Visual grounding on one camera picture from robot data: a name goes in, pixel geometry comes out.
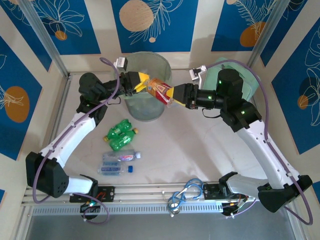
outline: transparent bucket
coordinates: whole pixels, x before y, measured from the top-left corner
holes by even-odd
[[[171,84],[171,67],[168,61],[159,54],[140,51],[132,53],[126,58],[128,60],[127,72],[145,73],[150,76],[150,79],[157,78],[168,85]],[[131,116],[143,122],[159,118],[166,107],[145,90],[133,96],[126,96],[124,101]]]

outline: water bottle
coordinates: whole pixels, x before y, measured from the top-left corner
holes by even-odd
[[[120,150],[120,151],[109,151],[103,154],[102,160],[104,162],[110,161],[133,161],[135,159],[141,158],[141,152],[135,151],[133,149]]]
[[[113,151],[119,151],[125,145],[129,144],[134,139],[134,136],[137,133],[138,133],[138,129],[136,128],[134,128],[131,131],[122,133],[118,138],[115,138],[112,141],[110,141],[109,145]]]
[[[133,166],[122,165],[120,161],[104,161],[98,168],[98,173],[105,176],[119,176],[125,173],[133,173]]]
[[[119,122],[114,127],[110,128],[108,134],[103,138],[105,142],[108,142],[111,139],[116,139],[118,136],[132,128],[132,124],[128,119],[124,119]]]

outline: orange circle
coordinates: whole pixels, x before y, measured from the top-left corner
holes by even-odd
[[[240,44],[246,48],[254,47],[265,25],[264,21],[259,21],[247,27],[240,36]]]
[[[59,39],[59,40],[61,40],[61,41],[64,41],[64,40],[67,39],[67,34],[66,34],[64,31],[58,30],[58,31],[56,31],[56,32],[54,33],[54,35],[55,35],[55,37],[56,37],[57,39]]]
[[[156,42],[156,39],[155,39],[154,37],[150,37],[150,38],[149,38],[149,42],[153,44],[153,43]]]
[[[298,106],[299,108],[301,108],[302,110],[306,109],[308,107],[308,97],[305,95],[301,95],[298,98]]]
[[[30,102],[27,92],[19,86],[9,87],[4,94],[7,116],[16,123],[23,123],[29,114]]]

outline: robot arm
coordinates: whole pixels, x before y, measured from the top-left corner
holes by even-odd
[[[120,87],[114,98],[140,92],[145,88],[144,82],[148,79],[149,76],[141,72],[121,73]],[[88,72],[81,76],[79,85],[80,105],[72,121],[48,146],[39,153],[31,152],[26,157],[27,184],[32,187],[40,163],[49,151],[52,151],[40,172],[36,189],[54,198],[69,193],[95,197],[98,191],[98,182],[95,179],[84,175],[67,176],[63,168],[78,144],[101,122],[108,107],[104,105],[89,116],[83,116],[111,96],[117,80],[102,83],[93,73]]]
[[[200,67],[192,72],[194,79],[204,69]],[[231,172],[219,180],[220,190],[226,196],[239,193],[255,197],[275,213],[300,195],[291,177],[303,191],[312,185],[312,180],[308,175],[300,175],[288,163],[269,136],[268,142],[283,159],[290,173],[285,171],[265,141],[265,123],[261,115],[253,104],[242,99],[242,88],[243,79],[236,70],[222,69],[218,73],[216,90],[199,89],[198,85],[186,83],[171,88],[167,95],[188,109],[220,109],[223,121],[248,145],[267,176],[267,179],[255,179]]]

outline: green bottle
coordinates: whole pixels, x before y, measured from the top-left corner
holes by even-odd
[[[111,139],[116,139],[120,134],[129,131],[132,128],[131,123],[128,119],[124,119],[119,122],[117,125],[112,127],[108,134],[103,138],[105,142],[108,142]]]
[[[122,147],[129,144],[134,139],[134,136],[137,133],[138,129],[134,128],[131,131],[127,131],[121,134],[118,138],[115,138],[112,141],[110,141],[109,145],[113,151],[119,151]]]

